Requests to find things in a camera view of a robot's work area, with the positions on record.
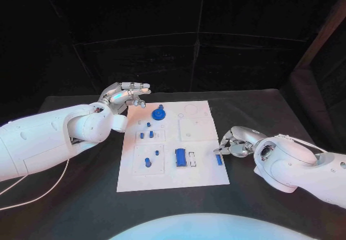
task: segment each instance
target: black table surface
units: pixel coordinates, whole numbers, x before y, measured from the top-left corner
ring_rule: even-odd
[[[311,142],[275,89],[153,93],[147,103],[208,100],[219,139],[232,126],[268,136],[288,134]],[[98,96],[50,96],[40,112],[89,104]],[[117,192],[124,134],[69,161],[65,176],[36,202],[0,212],[0,239],[108,239],[135,225],[177,214],[222,213],[264,220],[317,239],[346,238],[346,210],[304,189],[284,193],[254,173],[254,157],[223,156],[229,185]],[[55,184],[65,162],[39,172],[0,196],[0,207],[40,196]],[[0,183],[4,189],[16,179]]]

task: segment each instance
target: white circle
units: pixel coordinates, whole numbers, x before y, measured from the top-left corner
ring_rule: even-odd
[[[197,111],[199,111],[199,109],[195,105],[189,104],[189,105],[185,106],[185,112],[187,114],[196,114]]]

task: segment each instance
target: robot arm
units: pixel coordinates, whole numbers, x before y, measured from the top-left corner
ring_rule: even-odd
[[[138,95],[150,85],[114,83],[98,102],[76,105],[9,122],[0,127],[0,181],[37,173],[102,142],[114,129],[124,132],[128,105],[141,105]]]
[[[297,142],[323,153],[313,154]],[[326,152],[303,140],[281,134],[267,137],[242,126],[231,128],[213,152],[241,158],[254,154],[254,172],[275,189],[293,193],[301,187],[321,201],[346,208],[346,155]]]

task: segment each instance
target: white board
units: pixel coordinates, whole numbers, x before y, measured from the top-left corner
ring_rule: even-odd
[[[160,104],[166,118],[157,121],[151,112]],[[130,106],[127,118],[117,192],[229,184],[222,156],[218,165],[213,154],[219,143],[208,101],[147,103],[146,108]],[[185,149],[186,166],[177,167],[176,149]]]

